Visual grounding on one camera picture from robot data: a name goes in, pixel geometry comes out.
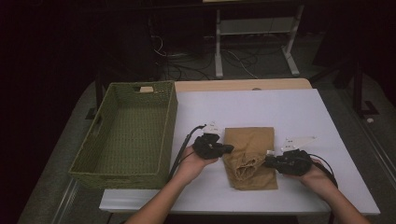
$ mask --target human hand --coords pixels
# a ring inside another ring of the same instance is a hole
[[[319,160],[312,159],[313,162],[318,162],[321,164]],[[300,182],[312,189],[316,194],[318,194],[322,198],[327,198],[327,196],[331,195],[334,190],[338,190],[334,183],[326,176],[326,174],[321,171],[317,166],[312,165],[311,169],[302,176],[297,175],[284,175],[286,177],[300,180]]]
[[[219,158],[204,160],[200,158],[192,149],[192,147],[186,147],[181,156],[180,165],[177,168],[177,172],[172,179],[180,181],[184,186],[190,184],[203,169],[211,163],[218,161]]]

